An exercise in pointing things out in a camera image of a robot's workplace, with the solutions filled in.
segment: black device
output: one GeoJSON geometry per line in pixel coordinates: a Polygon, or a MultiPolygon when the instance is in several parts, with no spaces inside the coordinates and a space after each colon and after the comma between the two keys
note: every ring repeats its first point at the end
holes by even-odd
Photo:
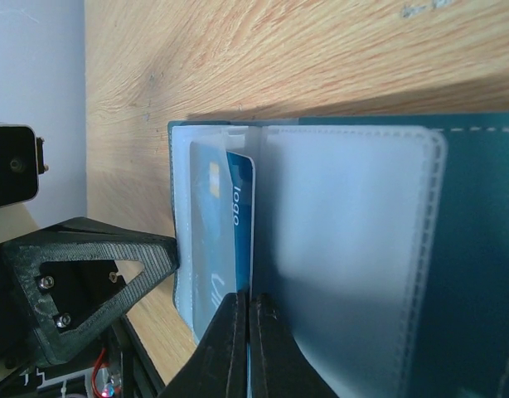
{"type": "Polygon", "coordinates": [[[28,201],[39,190],[43,138],[28,126],[0,125],[0,207],[28,201]]]}

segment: wood grain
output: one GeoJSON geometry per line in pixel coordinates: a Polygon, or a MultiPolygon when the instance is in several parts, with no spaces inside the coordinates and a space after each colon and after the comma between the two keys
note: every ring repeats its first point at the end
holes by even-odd
{"type": "MultiPolygon", "coordinates": [[[[93,218],[173,234],[167,122],[509,110],[509,0],[85,1],[93,218]]],[[[172,282],[129,314],[165,382],[172,282]]]]}

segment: white wall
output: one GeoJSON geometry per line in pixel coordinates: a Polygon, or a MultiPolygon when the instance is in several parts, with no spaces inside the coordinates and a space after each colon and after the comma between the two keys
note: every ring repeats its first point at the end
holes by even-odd
{"type": "Polygon", "coordinates": [[[40,191],[27,209],[43,227],[86,214],[83,0],[0,0],[0,122],[45,138],[40,191]]]}

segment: wallet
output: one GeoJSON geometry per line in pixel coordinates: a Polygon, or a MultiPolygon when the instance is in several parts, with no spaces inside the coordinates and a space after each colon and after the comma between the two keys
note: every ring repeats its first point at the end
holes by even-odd
{"type": "Polygon", "coordinates": [[[509,396],[509,114],[168,131],[174,303],[196,341],[240,287],[239,154],[253,164],[249,289],[272,294],[339,396],[509,396]]]}

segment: wire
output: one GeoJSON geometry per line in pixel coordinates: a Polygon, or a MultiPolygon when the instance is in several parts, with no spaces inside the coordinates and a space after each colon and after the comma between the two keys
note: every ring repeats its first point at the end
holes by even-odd
{"type": "Polygon", "coordinates": [[[99,393],[98,387],[96,386],[96,377],[98,376],[99,369],[102,367],[106,351],[107,350],[105,350],[105,348],[102,348],[102,352],[99,354],[99,357],[96,360],[95,367],[92,368],[92,391],[97,398],[102,398],[102,395],[99,393]]]}

